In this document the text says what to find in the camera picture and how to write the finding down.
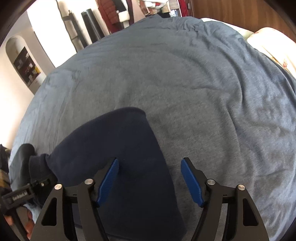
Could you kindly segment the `person's left hand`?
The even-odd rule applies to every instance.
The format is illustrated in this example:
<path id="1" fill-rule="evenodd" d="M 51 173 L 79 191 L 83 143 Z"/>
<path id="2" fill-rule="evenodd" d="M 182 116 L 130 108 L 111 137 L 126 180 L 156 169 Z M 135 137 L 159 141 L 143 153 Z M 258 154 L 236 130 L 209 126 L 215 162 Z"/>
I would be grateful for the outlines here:
<path id="1" fill-rule="evenodd" d="M 17 210 L 17 214 L 20 214 L 20 219 L 22 221 L 23 227 L 27 232 L 27 238 L 28 240 L 31 239 L 32 231 L 34 228 L 34 221 L 33 221 L 33 215 L 29 209 L 26 207 L 21 207 Z"/>

